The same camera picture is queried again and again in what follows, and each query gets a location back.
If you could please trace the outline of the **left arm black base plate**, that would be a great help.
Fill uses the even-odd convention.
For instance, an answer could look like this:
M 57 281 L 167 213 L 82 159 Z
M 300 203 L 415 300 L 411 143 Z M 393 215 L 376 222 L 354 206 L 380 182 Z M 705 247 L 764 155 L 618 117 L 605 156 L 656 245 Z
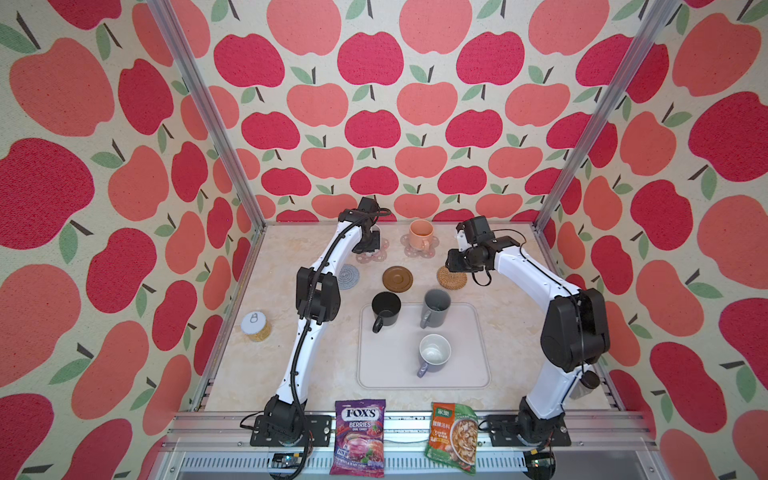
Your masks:
M 287 420 L 275 415 L 258 415 L 250 437 L 253 447 L 303 447 L 311 441 L 312 447 L 327 447 L 333 431 L 332 415 L 308 415 L 304 420 L 292 413 Z

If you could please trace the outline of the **round woven rattan coaster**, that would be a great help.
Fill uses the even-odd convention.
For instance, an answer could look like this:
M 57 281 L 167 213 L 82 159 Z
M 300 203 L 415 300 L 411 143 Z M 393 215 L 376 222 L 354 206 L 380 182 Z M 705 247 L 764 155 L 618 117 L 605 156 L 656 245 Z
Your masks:
M 468 277 L 463 272 L 451 272 L 447 267 L 441 266 L 436 274 L 439 285 L 446 290 L 460 290 L 467 285 Z

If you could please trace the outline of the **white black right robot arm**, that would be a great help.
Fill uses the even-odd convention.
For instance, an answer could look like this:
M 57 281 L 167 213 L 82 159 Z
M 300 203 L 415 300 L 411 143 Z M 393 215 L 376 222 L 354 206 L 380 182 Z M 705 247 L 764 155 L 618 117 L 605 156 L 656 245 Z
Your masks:
M 531 392 L 520 402 L 520 439 L 540 444 L 560 429 L 563 403 L 577 382 L 610 349 L 606 304 L 596 289 L 583 290 L 555 276 L 509 237 L 470 244 L 462 239 L 448 251 L 451 272 L 497 271 L 512 280 L 544 311 L 540 345 L 546 362 Z

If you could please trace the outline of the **grey mug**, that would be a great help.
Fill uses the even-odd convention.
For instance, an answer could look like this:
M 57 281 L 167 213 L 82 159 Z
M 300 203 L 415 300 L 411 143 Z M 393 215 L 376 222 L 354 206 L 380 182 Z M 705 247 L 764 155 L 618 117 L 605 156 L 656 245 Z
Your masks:
M 422 329 L 441 327 L 445 323 L 450 306 L 451 297 L 446 291 L 429 290 L 424 296 L 420 327 Z

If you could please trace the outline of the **orange pink mug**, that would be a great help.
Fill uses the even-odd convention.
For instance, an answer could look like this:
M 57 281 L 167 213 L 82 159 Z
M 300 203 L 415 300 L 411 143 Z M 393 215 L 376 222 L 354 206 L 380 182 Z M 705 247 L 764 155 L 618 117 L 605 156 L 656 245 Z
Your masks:
M 427 220 L 414 220 L 409 226 L 408 236 L 413 248 L 425 249 L 430 238 L 434 236 L 434 227 Z

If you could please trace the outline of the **round grey coaster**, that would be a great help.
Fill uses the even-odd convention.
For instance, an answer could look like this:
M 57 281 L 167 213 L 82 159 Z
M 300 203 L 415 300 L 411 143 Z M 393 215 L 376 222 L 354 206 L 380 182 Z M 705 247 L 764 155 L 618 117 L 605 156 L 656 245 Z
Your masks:
M 355 266 L 345 264 L 337 273 L 337 279 L 340 290 L 350 290 L 358 284 L 360 272 Z

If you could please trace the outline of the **pink flower silicone coaster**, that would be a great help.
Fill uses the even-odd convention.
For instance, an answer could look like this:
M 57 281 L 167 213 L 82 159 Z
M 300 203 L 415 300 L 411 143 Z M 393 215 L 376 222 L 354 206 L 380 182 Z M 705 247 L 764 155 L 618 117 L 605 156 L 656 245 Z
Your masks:
M 438 237 L 432 236 L 426 244 L 425 249 L 416 249 L 411 246 L 409 236 L 403 235 L 400 238 L 400 243 L 404 246 L 404 254 L 406 257 L 431 259 L 435 257 L 436 248 L 439 246 L 440 241 Z

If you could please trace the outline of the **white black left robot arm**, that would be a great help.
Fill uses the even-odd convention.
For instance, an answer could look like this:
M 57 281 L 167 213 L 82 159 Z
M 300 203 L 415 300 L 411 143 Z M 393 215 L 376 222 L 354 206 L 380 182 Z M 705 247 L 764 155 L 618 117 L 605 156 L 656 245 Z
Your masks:
M 305 413 L 309 375 L 315 347 L 325 325 L 333 321 L 341 307 L 338 271 L 352 254 L 374 252 L 380 248 L 376 224 L 392 214 L 373 204 L 340 213 L 334 237 L 323 253 L 296 276 L 297 333 L 289 363 L 276 394 L 263 411 L 263 428 L 268 437 L 283 444 L 295 444 L 310 431 Z

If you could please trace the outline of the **round brown wooden coaster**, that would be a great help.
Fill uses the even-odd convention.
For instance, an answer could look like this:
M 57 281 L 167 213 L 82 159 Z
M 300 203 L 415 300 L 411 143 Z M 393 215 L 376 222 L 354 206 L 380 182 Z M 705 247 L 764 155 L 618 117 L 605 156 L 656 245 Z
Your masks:
M 393 293 L 403 293 L 413 285 L 413 274 L 404 266 L 392 266 L 384 271 L 382 283 Z

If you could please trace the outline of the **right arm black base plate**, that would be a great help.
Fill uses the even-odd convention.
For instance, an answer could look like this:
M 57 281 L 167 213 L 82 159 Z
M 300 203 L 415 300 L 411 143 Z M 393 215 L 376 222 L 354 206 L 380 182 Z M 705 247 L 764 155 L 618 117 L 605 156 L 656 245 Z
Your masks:
M 525 410 L 520 414 L 489 415 L 481 421 L 480 430 L 489 435 L 494 447 L 568 447 L 572 441 L 564 419 L 564 413 L 539 419 Z

